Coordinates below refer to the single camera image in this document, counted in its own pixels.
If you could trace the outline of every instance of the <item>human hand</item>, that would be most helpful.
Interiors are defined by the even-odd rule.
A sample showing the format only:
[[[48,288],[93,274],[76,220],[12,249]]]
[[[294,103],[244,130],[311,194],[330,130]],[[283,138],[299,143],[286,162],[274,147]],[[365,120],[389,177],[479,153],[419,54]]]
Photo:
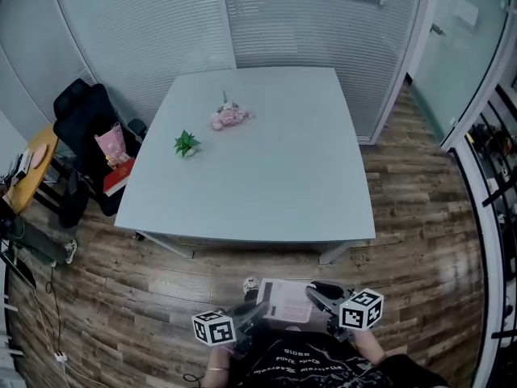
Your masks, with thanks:
[[[379,365],[386,358],[385,350],[379,345],[372,331],[351,330],[351,333],[354,336],[357,351],[374,365]]]
[[[230,358],[231,353],[225,347],[216,346],[212,350],[201,385],[203,388],[225,388],[228,385]]]

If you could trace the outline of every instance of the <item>glass door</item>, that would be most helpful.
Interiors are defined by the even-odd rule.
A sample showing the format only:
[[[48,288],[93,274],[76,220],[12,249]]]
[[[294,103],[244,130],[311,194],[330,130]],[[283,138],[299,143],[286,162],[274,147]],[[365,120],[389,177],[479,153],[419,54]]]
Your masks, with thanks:
[[[476,94],[506,22],[510,0],[439,0],[411,90],[438,142]]]

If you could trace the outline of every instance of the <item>person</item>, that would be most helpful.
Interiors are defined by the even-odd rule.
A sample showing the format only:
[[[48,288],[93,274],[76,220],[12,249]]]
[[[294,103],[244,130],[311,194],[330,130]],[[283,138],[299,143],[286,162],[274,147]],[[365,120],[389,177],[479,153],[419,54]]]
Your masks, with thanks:
[[[57,264],[71,264],[78,249],[75,238],[61,245],[20,216],[15,216],[6,237],[13,243],[27,248],[41,263],[50,264],[53,268]]]
[[[256,299],[259,283],[243,284],[245,302]],[[208,361],[203,388],[255,387],[421,387],[448,386],[437,374],[415,364],[407,355],[388,356],[369,331],[352,331],[355,348],[316,332],[278,331],[267,327],[252,335],[252,349],[237,361],[231,349],[215,347]]]

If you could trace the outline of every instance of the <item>chair armrest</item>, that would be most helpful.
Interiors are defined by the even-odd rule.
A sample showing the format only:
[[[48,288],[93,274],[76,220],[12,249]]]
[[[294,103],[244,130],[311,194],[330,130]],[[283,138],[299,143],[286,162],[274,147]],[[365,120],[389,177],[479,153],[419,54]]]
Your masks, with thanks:
[[[139,120],[139,119],[130,120],[128,123],[128,127],[140,138],[142,138],[142,139],[145,138],[145,134],[147,132],[147,126],[144,124],[144,122],[142,120]]]

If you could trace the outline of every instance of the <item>white paper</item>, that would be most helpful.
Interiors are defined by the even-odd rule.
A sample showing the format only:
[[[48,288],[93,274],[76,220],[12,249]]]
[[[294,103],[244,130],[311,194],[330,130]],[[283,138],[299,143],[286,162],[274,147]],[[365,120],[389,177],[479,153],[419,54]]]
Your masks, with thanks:
[[[488,178],[486,180],[486,183],[488,184],[488,189],[490,190],[490,194],[494,194],[499,188],[498,182],[495,180],[495,178]]]
[[[264,318],[307,323],[313,310],[313,303],[305,296],[307,285],[299,281],[263,279],[258,290],[257,304],[264,300],[266,294],[265,300],[269,301],[270,306]]]

